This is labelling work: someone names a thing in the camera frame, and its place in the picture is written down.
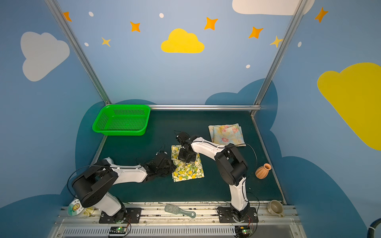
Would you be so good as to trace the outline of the green lemon print skirt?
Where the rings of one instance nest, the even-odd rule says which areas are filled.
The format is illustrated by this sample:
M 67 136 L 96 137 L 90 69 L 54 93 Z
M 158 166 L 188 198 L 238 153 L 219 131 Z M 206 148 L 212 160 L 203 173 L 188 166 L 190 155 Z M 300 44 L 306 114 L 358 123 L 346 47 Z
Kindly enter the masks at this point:
M 171 146 L 171 159 L 176 166 L 175 171 L 172 173 L 173 182 L 204 178 L 200 155 L 196 155 L 194 162 L 185 163 L 179 159 L 180 148 L 180 145 Z

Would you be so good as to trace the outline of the pastel floral skirt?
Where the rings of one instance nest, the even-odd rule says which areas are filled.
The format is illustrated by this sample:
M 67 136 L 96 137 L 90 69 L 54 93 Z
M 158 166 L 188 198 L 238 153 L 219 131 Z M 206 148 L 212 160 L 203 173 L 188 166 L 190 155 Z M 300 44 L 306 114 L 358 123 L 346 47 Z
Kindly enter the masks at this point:
M 246 146 L 239 124 L 208 126 L 211 142 L 220 145 L 232 143 L 237 147 Z

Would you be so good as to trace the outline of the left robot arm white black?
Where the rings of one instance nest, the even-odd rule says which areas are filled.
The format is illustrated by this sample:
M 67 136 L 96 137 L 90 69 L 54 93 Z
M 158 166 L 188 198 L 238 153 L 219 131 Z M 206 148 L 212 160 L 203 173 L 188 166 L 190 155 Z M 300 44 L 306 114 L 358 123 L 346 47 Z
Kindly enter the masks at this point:
M 136 166 L 118 166 L 111 158 L 83 167 L 85 171 L 74 178 L 71 188 L 84 208 L 95 207 L 117 221 L 127 217 L 124 204 L 109 190 L 116 184 L 143 183 L 172 174 L 176 166 L 165 153 Z

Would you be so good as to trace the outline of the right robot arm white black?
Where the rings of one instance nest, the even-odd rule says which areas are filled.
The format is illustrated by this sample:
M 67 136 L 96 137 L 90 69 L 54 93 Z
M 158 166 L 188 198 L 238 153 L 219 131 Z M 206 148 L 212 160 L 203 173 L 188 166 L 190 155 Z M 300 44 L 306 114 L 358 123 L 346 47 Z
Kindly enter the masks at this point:
M 215 144 L 203 137 L 189 136 L 185 132 L 177 135 L 176 140 L 181 145 L 179 152 L 181 161 L 190 163 L 195 160 L 197 154 L 202 154 L 216 162 L 221 177 L 229 185 L 232 215 L 236 221 L 243 221 L 250 209 L 246 191 L 249 166 L 237 146 L 232 143 Z

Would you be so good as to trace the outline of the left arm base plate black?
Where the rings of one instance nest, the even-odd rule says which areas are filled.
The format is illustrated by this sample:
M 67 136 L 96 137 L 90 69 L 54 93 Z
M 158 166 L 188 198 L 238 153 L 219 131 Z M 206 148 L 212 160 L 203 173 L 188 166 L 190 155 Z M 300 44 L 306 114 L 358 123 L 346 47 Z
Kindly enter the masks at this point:
M 101 212 L 99 224 L 137 224 L 140 221 L 141 208 L 122 208 L 115 215 Z

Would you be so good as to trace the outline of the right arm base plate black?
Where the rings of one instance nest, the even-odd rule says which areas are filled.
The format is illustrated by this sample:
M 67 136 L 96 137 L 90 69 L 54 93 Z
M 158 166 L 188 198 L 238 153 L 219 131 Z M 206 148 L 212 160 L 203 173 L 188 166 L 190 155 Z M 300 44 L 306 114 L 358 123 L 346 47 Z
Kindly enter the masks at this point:
M 220 223 L 258 223 L 259 218 L 257 210 L 249 207 L 242 211 L 237 211 L 232 207 L 217 207 L 217 214 Z

